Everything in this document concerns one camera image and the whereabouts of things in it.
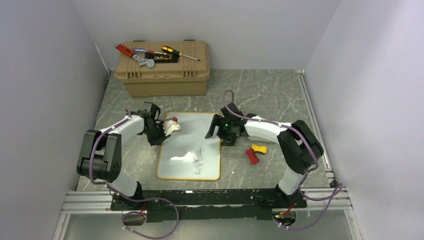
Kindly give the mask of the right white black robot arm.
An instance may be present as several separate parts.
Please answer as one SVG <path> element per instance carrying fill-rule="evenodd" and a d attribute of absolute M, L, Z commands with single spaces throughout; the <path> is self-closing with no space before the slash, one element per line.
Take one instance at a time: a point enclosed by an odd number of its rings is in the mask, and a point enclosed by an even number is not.
<path fill-rule="evenodd" d="M 217 135 L 222 144 L 234 146 L 239 136 L 255 137 L 279 144 L 287 169 L 276 185 L 276 203 L 287 208 L 295 201 L 295 193 L 307 172 L 317 167 L 324 149 L 312 130 L 303 120 L 282 123 L 262 118 L 256 114 L 244 115 L 234 103 L 221 109 L 221 114 L 212 118 L 209 139 Z"/>

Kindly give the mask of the yellow bone shaped eraser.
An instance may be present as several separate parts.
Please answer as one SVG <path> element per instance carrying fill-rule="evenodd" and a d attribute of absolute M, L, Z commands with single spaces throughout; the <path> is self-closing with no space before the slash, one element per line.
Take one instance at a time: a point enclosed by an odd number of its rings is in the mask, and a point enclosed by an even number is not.
<path fill-rule="evenodd" d="M 257 145 L 257 144 L 252 144 L 251 145 L 252 150 L 255 153 L 261 153 L 261 154 L 266 154 L 268 149 L 266 145 Z"/>

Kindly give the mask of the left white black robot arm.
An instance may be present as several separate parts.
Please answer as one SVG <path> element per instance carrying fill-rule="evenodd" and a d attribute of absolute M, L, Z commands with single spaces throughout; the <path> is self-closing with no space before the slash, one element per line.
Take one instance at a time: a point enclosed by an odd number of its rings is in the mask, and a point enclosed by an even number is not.
<path fill-rule="evenodd" d="M 136 135 L 144 135 L 151 146 L 161 145 L 169 136 L 160 120 L 161 109 L 144 102 L 137 111 L 126 111 L 124 118 L 101 130 L 87 130 L 83 136 L 76 171 L 93 185 L 105 185 L 131 210 L 144 203 L 142 185 L 122 170 L 122 145 Z"/>

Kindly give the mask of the red bone shaped eraser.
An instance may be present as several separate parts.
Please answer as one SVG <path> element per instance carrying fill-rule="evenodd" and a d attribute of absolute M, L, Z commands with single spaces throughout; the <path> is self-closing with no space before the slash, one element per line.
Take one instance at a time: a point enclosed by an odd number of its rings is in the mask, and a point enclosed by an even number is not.
<path fill-rule="evenodd" d="M 249 158 L 249 161 L 252 165 L 256 165 L 259 163 L 259 158 L 256 156 L 255 151 L 252 148 L 249 148 L 245 151 L 247 157 Z"/>

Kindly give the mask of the yellow framed whiteboard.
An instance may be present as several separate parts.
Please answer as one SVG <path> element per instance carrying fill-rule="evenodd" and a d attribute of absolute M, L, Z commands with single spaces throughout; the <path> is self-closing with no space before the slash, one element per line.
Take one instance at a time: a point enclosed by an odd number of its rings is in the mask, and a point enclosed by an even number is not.
<path fill-rule="evenodd" d="M 221 176 L 221 139 L 206 138 L 215 112 L 178 112 L 179 128 L 160 147 L 156 175 L 164 180 L 216 181 Z"/>

